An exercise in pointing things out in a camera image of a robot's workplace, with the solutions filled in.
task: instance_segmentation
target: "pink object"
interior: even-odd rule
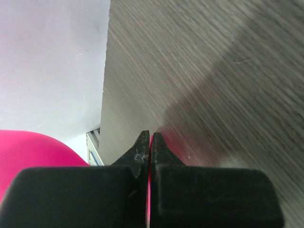
[[[73,150],[51,137],[0,130],[0,203],[14,177],[29,167],[88,166]]]

